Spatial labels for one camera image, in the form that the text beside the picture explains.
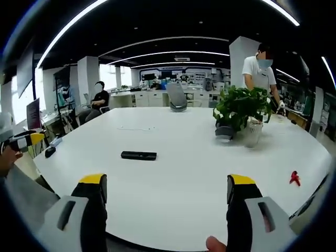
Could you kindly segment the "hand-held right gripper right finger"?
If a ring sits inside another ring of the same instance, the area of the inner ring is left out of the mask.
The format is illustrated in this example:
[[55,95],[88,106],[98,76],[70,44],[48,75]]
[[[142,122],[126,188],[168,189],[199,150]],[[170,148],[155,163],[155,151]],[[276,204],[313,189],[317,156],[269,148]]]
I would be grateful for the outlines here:
[[285,251],[296,235],[287,213],[247,176],[227,176],[227,251]]

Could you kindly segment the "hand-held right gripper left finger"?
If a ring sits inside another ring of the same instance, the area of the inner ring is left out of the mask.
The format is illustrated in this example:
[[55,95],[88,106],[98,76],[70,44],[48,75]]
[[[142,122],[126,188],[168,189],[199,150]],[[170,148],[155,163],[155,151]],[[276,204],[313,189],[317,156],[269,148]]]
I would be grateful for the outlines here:
[[37,233],[45,251],[107,251],[107,175],[83,177],[46,213]]

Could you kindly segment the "person's left hand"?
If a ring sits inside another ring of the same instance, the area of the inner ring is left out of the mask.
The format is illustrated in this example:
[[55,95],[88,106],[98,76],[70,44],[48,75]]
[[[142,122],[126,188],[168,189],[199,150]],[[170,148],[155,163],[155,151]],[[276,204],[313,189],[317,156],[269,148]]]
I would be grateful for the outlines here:
[[14,163],[23,156],[22,152],[14,151],[10,146],[7,146],[1,154],[0,175],[6,177],[9,171],[13,168]]

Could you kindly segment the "person's right hand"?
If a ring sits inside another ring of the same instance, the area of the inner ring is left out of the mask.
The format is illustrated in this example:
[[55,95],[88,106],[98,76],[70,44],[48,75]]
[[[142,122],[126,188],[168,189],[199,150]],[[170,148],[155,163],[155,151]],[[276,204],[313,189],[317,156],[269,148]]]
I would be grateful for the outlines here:
[[226,245],[220,242],[214,236],[209,236],[206,239],[206,248],[208,252],[225,252],[226,251]]

